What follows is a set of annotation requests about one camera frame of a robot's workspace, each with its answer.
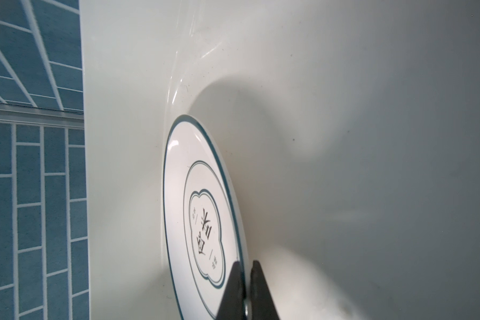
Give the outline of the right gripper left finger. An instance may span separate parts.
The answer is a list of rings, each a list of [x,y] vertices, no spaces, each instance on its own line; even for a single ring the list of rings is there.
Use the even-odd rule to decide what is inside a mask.
[[[219,305],[216,320],[244,320],[245,280],[243,268],[236,261],[231,268],[223,297]]]

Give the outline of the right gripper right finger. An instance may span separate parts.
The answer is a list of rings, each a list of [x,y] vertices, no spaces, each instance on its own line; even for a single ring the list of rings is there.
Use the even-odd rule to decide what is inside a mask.
[[[249,297],[252,320],[280,320],[263,269],[254,260],[250,276]]]

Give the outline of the white plate thin dark rim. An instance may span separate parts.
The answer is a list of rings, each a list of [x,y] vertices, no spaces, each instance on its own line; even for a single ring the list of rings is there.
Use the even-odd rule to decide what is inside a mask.
[[[182,319],[215,319],[234,263],[249,276],[237,197],[216,142],[180,115],[163,162],[163,216],[169,268]]]

